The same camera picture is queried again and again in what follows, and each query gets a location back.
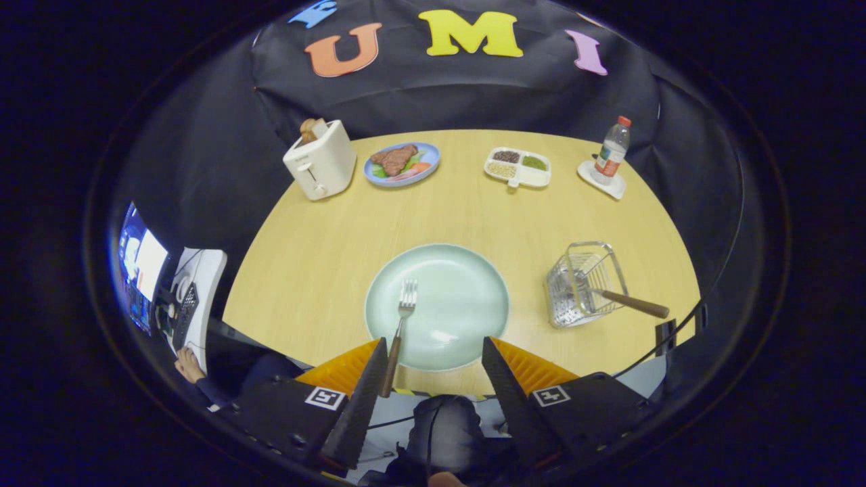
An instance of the bottle label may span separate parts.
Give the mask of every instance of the bottle label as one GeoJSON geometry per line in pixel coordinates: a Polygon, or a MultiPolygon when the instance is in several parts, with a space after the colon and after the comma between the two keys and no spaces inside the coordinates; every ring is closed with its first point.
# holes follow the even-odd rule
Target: bottle label
{"type": "Polygon", "coordinates": [[[624,157],[624,152],[612,150],[608,146],[602,146],[598,159],[596,159],[596,171],[608,177],[613,176],[617,173],[617,169],[623,162],[624,157]]]}

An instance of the wooden table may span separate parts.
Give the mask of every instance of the wooden table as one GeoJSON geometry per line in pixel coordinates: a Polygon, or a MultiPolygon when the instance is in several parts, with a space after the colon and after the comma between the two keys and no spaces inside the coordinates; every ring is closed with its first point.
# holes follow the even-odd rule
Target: wooden table
{"type": "MultiPolygon", "coordinates": [[[[256,235],[229,294],[223,320],[283,354],[320,364],[369,341],[364,300],[373,277],[397,254],[426,243],[458,244],[484,255],[501,272],[511,298],[502,339],[578,375],[627,367],[655,346],[655,325],[662,320],[621,308],[579,327],[551,327],[543,282],[569,243],[611,244],[630,294],[669,306],[671,318],[681,320],[699,299],[686,247],[640,176],[628,164],[620,166],[628,188],[616,201],[577,175],[598,142],[446,130],[352,144],[358,161],[348,189],[312,202],[290,186],[256,235]],[[371,154],[413,141],[439,147],[436,172],[402,188],[367,181],[362,167],[371,154]],[[497,146],[546,155],[550,185],[509,190],[490,178],[482,166],[497,146]]],[[[693,334],[689,324],[679,342],[693,334]]],[[[493,393],[480,361],[446,373],[399,367],[394,385],[493,393]]]]}

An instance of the monitor screen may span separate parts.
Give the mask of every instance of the monitor screen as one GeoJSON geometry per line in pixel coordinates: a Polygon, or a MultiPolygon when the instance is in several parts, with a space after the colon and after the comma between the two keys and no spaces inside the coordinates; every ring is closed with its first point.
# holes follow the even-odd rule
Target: monitor screen
{"type": "Polygon", "coordinates": [[[124,287],[121,298],[136,326],[150,334],[153,298],[168,260],[168,250],[145,227],[135,203],[126,211],[118,244],[124,287]]]}

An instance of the wire basket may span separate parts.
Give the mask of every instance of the wire basket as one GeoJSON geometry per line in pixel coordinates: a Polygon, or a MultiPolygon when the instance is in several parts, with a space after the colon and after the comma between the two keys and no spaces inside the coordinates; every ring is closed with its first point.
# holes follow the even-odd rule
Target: wire basket
{"type": "Polygon", "coordinates": [[[582,325],[623,306],[591,288],[629,294],[617,256],[604,242],[569,245],[547,273],[545,285],[550,323],[555,328],[582,325]]]}

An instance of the person's hand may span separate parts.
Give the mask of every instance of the person's hand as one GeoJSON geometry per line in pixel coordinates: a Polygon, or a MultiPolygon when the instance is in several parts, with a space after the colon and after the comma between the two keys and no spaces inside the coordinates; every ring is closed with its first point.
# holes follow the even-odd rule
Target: person's hand
{"type": "Polygon", "coordinates": [[[204,379],[204,372],[198,366],[198,359],[188,347],[178,350],[178,359],[174,362],[174,368],[192,384],[198,382],[199,379],[204,379]]]}
{"type": "Polygon", "coordinates": [[[466,484],[455,477],[453,473],[441,471],[430,476],[430,479],[427,481],[427,487],[466,487],[466,484]]]}

